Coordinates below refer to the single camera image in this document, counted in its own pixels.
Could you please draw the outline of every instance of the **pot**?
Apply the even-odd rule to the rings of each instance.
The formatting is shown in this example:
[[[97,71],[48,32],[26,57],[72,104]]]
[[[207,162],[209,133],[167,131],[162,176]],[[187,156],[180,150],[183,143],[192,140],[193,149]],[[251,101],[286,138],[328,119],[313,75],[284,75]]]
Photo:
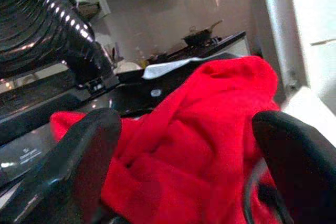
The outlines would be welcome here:
[[[219,20],[216,23],[212,24],[211,27],[206,28],[201,31],[197,31],[195,26],[190,28],[190,33],[183,38],[183,40],[187,43],[188,46],[198,46],[208,40],[211,39],[211,34],[215,26],[223,22],[223,20]]]

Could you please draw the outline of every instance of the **red towel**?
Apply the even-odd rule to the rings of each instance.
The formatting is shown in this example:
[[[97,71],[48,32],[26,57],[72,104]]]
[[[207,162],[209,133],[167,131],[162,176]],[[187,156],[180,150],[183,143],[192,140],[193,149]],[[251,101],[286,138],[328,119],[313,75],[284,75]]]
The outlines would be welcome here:
[[[123,119],[102,200],[132,223],[245,223],[243,185],[260,159],[251,118],[277,110],[277,76],[258,57],[211,61],[151,114]],[[83,114],[51,117],[56,139]],[[255,223],[277,223],[254,191]]]

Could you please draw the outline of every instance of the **kitchen backsplash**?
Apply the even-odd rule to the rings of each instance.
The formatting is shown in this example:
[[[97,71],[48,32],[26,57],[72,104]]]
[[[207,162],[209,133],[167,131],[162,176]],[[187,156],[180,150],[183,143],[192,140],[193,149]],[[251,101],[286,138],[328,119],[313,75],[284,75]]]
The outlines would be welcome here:
[[[222,19],[213,35],[226,37],[246,31],[251,52],[257,36],[249,0],[119,0],[109,2],[111,14],[93,23],[95,32],[118,42],[120,55],[138,61],[151,54],[178,50],[191,26],[209,27]],[[107,36],[103,44],[108,43]]]

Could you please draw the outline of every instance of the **frying pan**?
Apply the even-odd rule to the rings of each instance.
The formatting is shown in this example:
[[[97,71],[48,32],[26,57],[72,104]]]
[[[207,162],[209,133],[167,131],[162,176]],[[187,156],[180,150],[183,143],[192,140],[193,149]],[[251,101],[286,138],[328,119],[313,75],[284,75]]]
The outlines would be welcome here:
[[[185,36],[183,40],[187,43],[188,46],[198,46],[211,39],[212,30],[221,22],[223,22],[222,19],[212,24],[211,27],[200,31],[197,31],[196,27],[192,26],[190,28],[190,33]]]

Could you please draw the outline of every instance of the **red cloth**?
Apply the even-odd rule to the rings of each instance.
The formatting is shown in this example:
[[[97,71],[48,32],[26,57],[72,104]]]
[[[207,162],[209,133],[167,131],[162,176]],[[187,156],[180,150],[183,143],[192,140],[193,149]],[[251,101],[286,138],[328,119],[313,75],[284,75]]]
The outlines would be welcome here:
[[[151,114],[123,119],[102,200],[132,223],[245,223],[243,185],[260,159],[251,118],[277,110],[258,57],[201,65]],[[56,139],[83,114],[51,117]],[[256,223],[277,223],[254,191]]]

